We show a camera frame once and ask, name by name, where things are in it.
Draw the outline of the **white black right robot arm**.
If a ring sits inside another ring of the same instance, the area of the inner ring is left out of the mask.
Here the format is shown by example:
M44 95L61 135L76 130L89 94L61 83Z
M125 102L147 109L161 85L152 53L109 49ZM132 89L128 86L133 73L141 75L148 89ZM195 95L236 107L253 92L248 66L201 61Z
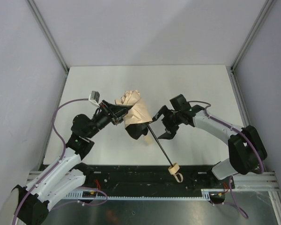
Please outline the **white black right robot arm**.
M222 180L235 174L262 174L265 171L263 161L267 152L263 142L252 125L241 127L228 123L208 112L211 106L202 101L191 101L180 94L170 100L172 109L163 106L152 118L152 121L162 119L165 132L159 139L171 140L176 135L181 124L202 129L224 142L229 150L229 157L214 165L212 174Z

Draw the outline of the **beige folding umbrella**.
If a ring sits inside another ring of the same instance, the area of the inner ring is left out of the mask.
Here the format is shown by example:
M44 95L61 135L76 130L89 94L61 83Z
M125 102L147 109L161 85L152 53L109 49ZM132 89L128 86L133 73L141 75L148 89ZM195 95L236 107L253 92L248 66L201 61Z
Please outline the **beige folding umbrella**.
M138 140L143 136L147 145L150 145L153 140L157 141L149 126L153 121L152 117L138 90L126 91L121 99L115 100L115 104L131 107L127 115L124 116L124 124L125 130L133 139Z

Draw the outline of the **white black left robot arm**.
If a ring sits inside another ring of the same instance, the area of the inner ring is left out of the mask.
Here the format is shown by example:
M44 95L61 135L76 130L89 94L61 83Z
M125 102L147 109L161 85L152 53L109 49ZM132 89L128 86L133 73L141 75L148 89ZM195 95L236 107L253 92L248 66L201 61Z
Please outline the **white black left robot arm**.
M109 123L121 123L131 109L129 105L114 105L105 100L92 103L97 106L96 114L91 119L85 114L74 117L72 134L68 141L62 141L62 153L55 161L26 186L15 187L19 198L13 225L18 219L27 225L42 224L65 195L81 187L90 174L82 160L94 146L91 138Z

